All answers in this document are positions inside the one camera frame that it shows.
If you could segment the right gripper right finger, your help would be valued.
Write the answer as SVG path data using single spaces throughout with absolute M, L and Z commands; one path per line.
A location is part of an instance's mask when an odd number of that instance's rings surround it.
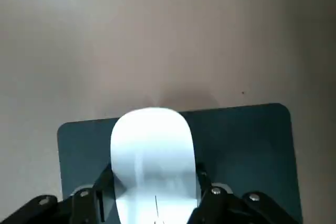
M 241 198 L 215 185 L 204 164 L 196 164 L 201 201 L 191 213 L 191 223 L 298 223 L 268 195 L 251 191 Z

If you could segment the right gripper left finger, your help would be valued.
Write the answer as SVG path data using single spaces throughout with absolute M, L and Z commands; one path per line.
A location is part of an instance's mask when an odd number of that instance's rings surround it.
M 54 195 L 39 195 L 1 223 L 120 223 L 116 182 L 108 164 L 92 186 L 61 201 Z

